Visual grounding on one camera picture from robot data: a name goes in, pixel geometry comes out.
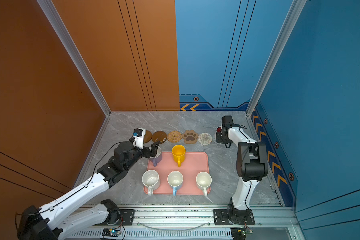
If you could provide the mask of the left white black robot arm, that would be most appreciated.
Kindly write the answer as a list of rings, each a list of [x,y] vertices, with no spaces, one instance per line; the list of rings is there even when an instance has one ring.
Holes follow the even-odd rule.
[[[160,142],[155,142],[151,147],[140,148],[131,142],[120,142],[109,161],[81,185],[39,208],[25,209],[18,223],[18,239],[63,240],[92,225],[116,224],[120,210],[110,199],[87,211],[74,212],[121,181],[141,158],[156,156],[159,145]]]

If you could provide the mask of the white rainbow stitched coaster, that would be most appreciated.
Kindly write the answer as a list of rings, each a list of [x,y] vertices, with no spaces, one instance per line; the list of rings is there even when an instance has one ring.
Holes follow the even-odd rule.
[[[208,133],[201,133],[198,136],[198,141],[200,144],[206,146],[213,142],[213,137]]]

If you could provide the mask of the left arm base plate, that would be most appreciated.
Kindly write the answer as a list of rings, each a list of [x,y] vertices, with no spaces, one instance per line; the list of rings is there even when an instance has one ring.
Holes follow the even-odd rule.
[[[113,211],[109,213],[106,220],[100,225],[107,225],[107,226],[131,226],[133,224],[135,217],[135,210],[134,209],[121,209],[118,211]]]

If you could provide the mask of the matte brown wooden coaster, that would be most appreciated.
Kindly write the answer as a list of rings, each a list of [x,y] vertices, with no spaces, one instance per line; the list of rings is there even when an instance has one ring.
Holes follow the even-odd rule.
[[[150,142],[152,139],[152,133],[148,130],[146,130],[146,133],[144,135],[144,143]]]

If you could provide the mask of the woven rattan round coaster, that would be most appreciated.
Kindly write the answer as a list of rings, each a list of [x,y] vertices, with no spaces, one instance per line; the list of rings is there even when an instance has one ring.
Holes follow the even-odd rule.
[[[167,135],[167,140],[171,143],[178,143],[182,140],[182,133],[179,131],[171,131]]]

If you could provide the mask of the cork paw print coaster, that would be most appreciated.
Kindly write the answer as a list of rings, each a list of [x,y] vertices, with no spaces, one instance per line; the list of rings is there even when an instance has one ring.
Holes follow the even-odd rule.
[[[195,144],[198,141],[199,134],[194,130],[186,130],[182,134],[182,138],[185,144]]]

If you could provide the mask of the yellow mug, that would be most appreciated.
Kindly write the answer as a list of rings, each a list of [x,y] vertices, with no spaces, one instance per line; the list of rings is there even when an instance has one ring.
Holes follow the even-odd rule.
[[[183,145],[175,145],[172,148],[172,155],[175,163],[178,165],[178,167],[181,167],[186,157],[185,147]]]

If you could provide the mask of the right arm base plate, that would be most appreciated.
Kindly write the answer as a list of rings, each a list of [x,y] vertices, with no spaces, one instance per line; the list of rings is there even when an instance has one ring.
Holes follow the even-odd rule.
[[[214,224],[222,225],[246,225],[254,226],[255,217],[251,209],[229,211],[227,209],[213,210]]]

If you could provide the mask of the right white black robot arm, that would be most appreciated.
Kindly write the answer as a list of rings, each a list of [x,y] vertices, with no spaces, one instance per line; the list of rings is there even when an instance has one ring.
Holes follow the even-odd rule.
[[[268,162],[266,145],[251,138],[244,129],[244,126],[234,123],[232,116],[224,116],[216,131],[216,142],[226,148],[232,144],[238,148],[236,170],[239,181],[224,218],[232,225],[247,226],[255,224],[250,201],[256,186],[268,175]]]

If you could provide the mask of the glossy dark wooden coaster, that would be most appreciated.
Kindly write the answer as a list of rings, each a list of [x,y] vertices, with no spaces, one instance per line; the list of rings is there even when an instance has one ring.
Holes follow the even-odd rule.
[[[153,143],[160,142],[160,144],[165,143],[167,140],[167,134],[164,131],[157,131],[152,134]]]

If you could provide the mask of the purple mug white inside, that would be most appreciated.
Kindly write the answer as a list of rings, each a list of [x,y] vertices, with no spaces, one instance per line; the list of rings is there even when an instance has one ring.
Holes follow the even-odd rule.
[[[160,147],[158,147],[156,156],[149,158],[149,160],[153,164],[153,166],[156,167],[158,163],[162,160],[162,157],[162,150]]]

